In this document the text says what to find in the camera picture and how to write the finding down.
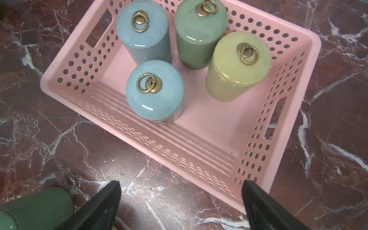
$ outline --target red marble countertop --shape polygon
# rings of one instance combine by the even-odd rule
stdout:
[[[78,208],[118,180],[121,229],[248,229],[245,215],[41,91],[92,1],[0,1],[0,203],[61,186]],[[322,41],[270,195],[311,229],[368,229],[368,4],[244,2]]]

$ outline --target dark green jar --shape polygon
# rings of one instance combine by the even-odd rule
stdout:
[[[219,0],[185,0],[175,14],[179,59],[189,69],[209,65],[227,24],[225,6]]]

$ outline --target brass ring pull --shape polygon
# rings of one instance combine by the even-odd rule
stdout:
[[[130,21],[130,23],[132,24],[132,28],[135,31],[137,31],[137,32],[145,31],[148,27],[148,15],[147,15],[147,13],[144,10],[137,10],[136,12],[134,12],[132,20]],[[137,29],[135,27],[134,23],[137,23],[137,24],[145,23],[145,26],[144,26],[143,29]]]
[[[255,58],[253,61],[248,62],[246,59],[251,57],[253,55],[253,52],[255,52]],[[238,54],[240,55],[240,58],[244,62],[244,64],[247,65],[255,64],[259,58],[258,49],[249,43],[240,43],[238,45]]]
[[[139,87],[139,83],[141,81],[142,78],[144,78],[145,76],[149,76],[150,78],[147,79],[146,81],[146,90],[142,90]],[[137,89],[141,92],[141,93],[158,93],[162,88],[162,81],[160,78],[153,76],[152,74],[146,73],[146,74],[142,74],[138,80],[137,80]]]
[[[215,5],[215,10],[211,10],[211,7],[208,4],[206,4],[207,1],[209,1],[213,5]],[[219,8],[217,6],[217,3],[214,0],[203,0],[202,3],[198,4],[195,7],[195,12],[200,17],[206,17],[206,16],[208,16],[208,14],[214,14],[214,13],[216,13],[218,11],[218,9]]]

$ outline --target blue ceramic jar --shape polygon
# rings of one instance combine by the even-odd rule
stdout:
[[[139,116],[158,124],[170,124],[183,110],[184,82],[171,64],[147,61],[130,74],[126,96],[129,106]]]
[[[117,18],[116,32],[137,65],[149,60],[171,62],[169,20],[158,3],[128,4]]]

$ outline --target jar lid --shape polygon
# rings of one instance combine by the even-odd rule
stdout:
[[[151,77],[144,74],[152,74],[161,80],[161,88],[154,87],[155,92],[146,91],[150,87]],[[173,114],[180,106],[184,98],[184,82],[179,71],[171,64],[161,60],[146,61],[130,74],[126,96],[129,106],[139,116],[148,120],[161,120]]]
[[[227,24],[227,12],[225,6],[219,0],[185,0],[175,14],[175,27],[177,32],[186,40],[193,43],[205,44],[219,38],[225,31]]]
[[[120,12],[116,20],[116,32],[125,45],[135,49],[145,49],[159,43],[169,29],[169,20],[165,10],[151,0],[129,3]]]
[[[245,47],[245,43],[255,49]],[[241,52],[248,64],[239,55]],[[217,43],[212,58],[218,73],[234,85],[254,85],[261,81],[271,68],[267,45],[248,32],[232,32],[224,36]]]

